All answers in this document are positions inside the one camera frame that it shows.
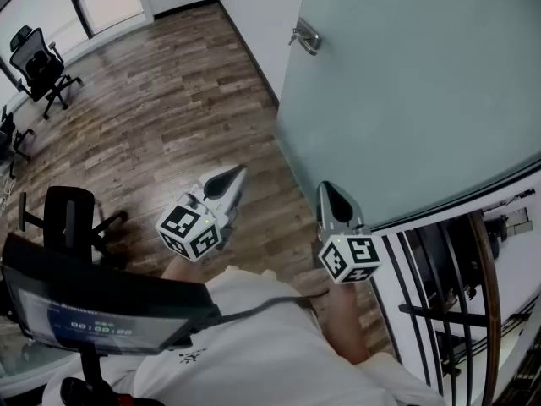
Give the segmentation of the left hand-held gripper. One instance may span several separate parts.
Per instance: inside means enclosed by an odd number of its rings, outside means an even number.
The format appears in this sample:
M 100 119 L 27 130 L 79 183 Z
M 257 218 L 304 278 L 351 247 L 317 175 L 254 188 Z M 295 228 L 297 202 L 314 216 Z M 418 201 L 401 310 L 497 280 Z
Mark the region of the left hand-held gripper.
M 192 262 L 222 250 L 232 234 L 246 174 L 247 167 L 238 164 L 202 175 L 203 189 L 195 185 L 161 214 L 156 231 L 164 245 Z

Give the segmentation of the person's white shirt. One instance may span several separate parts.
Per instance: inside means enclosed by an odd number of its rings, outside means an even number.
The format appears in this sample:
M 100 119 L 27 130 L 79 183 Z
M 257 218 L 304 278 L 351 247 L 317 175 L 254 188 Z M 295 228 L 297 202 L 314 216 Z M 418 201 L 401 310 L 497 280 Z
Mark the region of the person's white shirt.
M 297 291 L 229 266 L 207 283 L 224 314 Z M 295 304 L 204 330 L 191 347 L 156 356 L 110 356 L 101 373 L 121 394 L 164 406 L 445 406 L 445 400 L 387 353 L 352 365 L 325 339 L 325 325 Z

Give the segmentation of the person's left forearm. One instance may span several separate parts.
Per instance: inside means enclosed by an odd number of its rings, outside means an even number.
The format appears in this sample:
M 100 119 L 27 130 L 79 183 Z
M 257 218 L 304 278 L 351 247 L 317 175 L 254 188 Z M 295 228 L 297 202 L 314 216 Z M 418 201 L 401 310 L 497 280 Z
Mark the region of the person's left forearm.
M 182 256 L 176 256 L 170 261 L 161 274 L 161 279 L 201 284 L 210 280 L 201 262 L 192 262 Z

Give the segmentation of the black metal railing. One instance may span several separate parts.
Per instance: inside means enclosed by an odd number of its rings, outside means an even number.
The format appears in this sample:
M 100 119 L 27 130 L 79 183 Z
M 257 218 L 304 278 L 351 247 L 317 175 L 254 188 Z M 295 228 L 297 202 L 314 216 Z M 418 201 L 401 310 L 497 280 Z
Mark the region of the black metal railing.
M 473 406 L 474 322 L 445 225 L 433 224 L 382 238 L 403 302 L 398 310 L 412 323 L 428 385 L 444 393 L 449 377 L 451 406 Z

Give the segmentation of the silver door lever handle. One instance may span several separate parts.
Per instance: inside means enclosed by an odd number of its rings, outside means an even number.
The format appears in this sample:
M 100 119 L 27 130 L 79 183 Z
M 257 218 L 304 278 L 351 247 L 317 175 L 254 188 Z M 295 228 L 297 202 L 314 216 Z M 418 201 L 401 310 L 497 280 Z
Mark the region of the silver door lever handle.
M 322 42 L 321 36 L 303 18 L 299 17 L 294 28 L 302 31 L 296 42 L 311 56 L 316 56 Z

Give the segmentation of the frosted glass door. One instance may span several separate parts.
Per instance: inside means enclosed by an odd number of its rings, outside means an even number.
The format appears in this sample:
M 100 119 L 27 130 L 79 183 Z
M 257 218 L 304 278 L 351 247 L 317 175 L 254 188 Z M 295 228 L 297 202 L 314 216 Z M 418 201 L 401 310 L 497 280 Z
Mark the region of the frosted glass door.
M 303 0 L 277 138 L 385 228 L 541 171 L 541 0 Z

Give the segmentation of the black chest-mounted tablet screen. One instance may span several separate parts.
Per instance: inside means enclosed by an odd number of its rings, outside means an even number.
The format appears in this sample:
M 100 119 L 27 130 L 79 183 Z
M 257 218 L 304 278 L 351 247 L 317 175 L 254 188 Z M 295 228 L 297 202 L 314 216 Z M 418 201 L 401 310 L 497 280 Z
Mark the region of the black chest-mounted tablet screen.
M 1 269 L 21 332 L 53 348 L 159 354 L 221 314 L 203 284 L 116 271 L 13 233 Z

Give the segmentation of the brown wooden handrail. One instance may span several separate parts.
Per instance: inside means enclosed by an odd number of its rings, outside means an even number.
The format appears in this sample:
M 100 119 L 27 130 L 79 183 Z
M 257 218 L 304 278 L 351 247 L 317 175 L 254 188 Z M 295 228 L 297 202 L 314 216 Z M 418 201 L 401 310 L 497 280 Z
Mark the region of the brown wooden handrail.
M 482 212 L 474 211 L 469 213 L 467 219 L 473 232 L 482 271 L 481 286 L 487 328 L 487 359 L 481 406 L 492 406 L 500 362 L 501 312 L 499 287 L 495 260 Z

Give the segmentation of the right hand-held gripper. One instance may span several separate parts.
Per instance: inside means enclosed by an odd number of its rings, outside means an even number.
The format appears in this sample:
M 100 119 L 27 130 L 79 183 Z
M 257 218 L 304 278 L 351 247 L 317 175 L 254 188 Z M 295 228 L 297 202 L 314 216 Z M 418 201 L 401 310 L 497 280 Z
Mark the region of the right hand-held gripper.
M 318 238 L 322 243 L 318 261 L 336 285 L 369 280 L 382 262 L 374 236 L 364 226 L 359 204 L 344 188 L 329 181 L 319 185 L 318 197 Z M 348 228 L 332 230 L 336 223 Z

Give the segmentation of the person's right forearm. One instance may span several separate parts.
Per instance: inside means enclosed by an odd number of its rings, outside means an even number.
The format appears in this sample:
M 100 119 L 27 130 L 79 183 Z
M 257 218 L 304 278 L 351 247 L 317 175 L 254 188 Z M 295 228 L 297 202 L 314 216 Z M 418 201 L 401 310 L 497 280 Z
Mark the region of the person's right forearm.
M 339 356 L 352 365 L 359 365 L 369 358 L 359 317 L 355 285 L 331 282 L 325 339 Z

